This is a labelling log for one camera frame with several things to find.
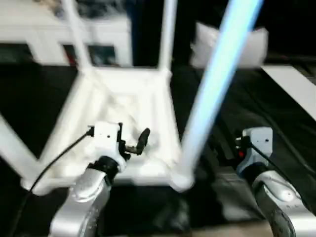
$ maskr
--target black cable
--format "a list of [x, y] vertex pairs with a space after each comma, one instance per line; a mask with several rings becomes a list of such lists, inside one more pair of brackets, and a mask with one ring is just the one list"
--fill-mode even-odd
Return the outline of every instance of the black cable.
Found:
[[35, 188], [35, 186], [38, 184], [38, 182], [41, 180], [41, 178], [44, 176], [44, 174], [64, 155], [66, 154], [68, 151], [70, 151], [75, 145], [77, 145], [80, 141], [82, 141], [86, 136], [93, 136], [93, 132], [94, 132], [94, 127], [91, 127], [84, 135], [82, 135], [80, 138], [78, 138], [74, 143], [72, 143], [70, 146], [68, 146], [62, 153], [60, 153], [54, 160], [52, 160], [46, 167], [45, 169], [39, 174], [39, 176], [36, 178], [35, 182], [33, 183], [33, 185], [31, 186], [31, 188], [28, 190], [28, 192], [26, 193], [24, 199], [21, 202], [21, 205], [19, 207], [19, 210], [14, 218], [12, 227], [9, 231], [8, 237], [14, 237], [15, 232], [17, 230], [19, 221], [21, 219], [22, 213], [25, 209], [25, 206], [32, 194], [33, 189]]
[[269, 163], [271, 163], [276, 170], [285, 178], [288, 180], [288, 182], [292, 183], [288, 176], [266, 155], [264, 154], [261, 150], [259, 150], [253, 143], [249, 142], [249, 145], [251, 148], [253, 148], [259, 155], [261, 155], [264, 159], [266, 159]]

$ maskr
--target dark floor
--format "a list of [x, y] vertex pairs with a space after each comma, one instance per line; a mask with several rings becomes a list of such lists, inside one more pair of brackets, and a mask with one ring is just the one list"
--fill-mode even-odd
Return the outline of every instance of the dark floor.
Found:
[[[0, 67], [0, 72], [0, 111], [30, 150], [39, 156], [77, 72], [70, 67], [39, 66]], [[173, 70], [171, 91], [180, 135], [198, 88], [199, 74], [189, 67]], [[234, 77], [212, 134], [230, 158], [231, 134], [236, 129], [252, 126], [273, 128], [272, 158], [292, 178], [315, 211], [315, 181], [296, 160], [302, 157], [316, 169], [313, 147], [316, 122], [262, 71], [242, 70]], [[169, 233], [224, 224], [231, 222], [227, 213], [223, 214], [228, 205], [242, 209], [235, 221], [261, 218], [255, 206], [248, 204], [249, 197], [236, 196], [236, 191], [241, 189], [240, 181], [232, 181], [227, 186], [215, 180], [214, 173], [226, 168], [216, 160], [211, 142], [210, 139], [205, 146], [192, 190], [179, 195], [169, 187], [115, 187], [100, 219], [99, 231], [103, 235]], [[0, 175], [0, 232], [5, 233], [25, 191], [19, 187], [17, 175], [1, 159]], [[60, 189], [44, 197], [33, 197], [23, 215], [20, 232], [46, 234], [49, 221], [66, 193], [67, 190]], [[246, 217], [241, 216], [245, 210]]]

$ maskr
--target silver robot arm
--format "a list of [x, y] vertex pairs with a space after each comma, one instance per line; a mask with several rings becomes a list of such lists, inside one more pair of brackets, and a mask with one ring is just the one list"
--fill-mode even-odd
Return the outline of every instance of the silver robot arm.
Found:
[[94, 237], [101, 210], [106, 205], [113, 179], [125, 169], [130, 153], [140, 155], [147, 144], [146, 128], [135, 147], [121, 139], [122, 124], [98, 122], [90, 146], [91, 155], [99, 159], [69, 188], [66, 201], [50, 225], [50, 237]]
[[[270, 128], [246, 129], [237, 141], [243, 144], [245, 137], [266, 156], [272, 154]], [[246, 148], [246, 156], [236, 172], [251, 185], [256, 202], [269, 221], [274, 236], [316, 236], [316, 217], [304, 206], [299, 193], [275, 170], [269, 170], [267, 161], [253, 148]]]

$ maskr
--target red light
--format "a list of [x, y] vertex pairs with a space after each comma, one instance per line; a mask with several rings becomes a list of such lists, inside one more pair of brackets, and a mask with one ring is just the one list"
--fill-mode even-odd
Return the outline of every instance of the red light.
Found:
[[238, 151], [238, 155], [239, 157], [243, 158], [245, 154], [242, 151]]

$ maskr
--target white pillow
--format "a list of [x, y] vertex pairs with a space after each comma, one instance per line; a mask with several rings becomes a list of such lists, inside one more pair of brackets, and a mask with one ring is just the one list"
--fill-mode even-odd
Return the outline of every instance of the white pillow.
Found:
[[[265, 28], [249, 33], [239, 61], [240, 68], [260, 67], [263, 64], [268, 50], [268, 35]], [[219, 30], [197, 23], [196, 39], [192, 45], [191, 65], [193, 67], [204, 68], [206, 66], [218, 37]]]

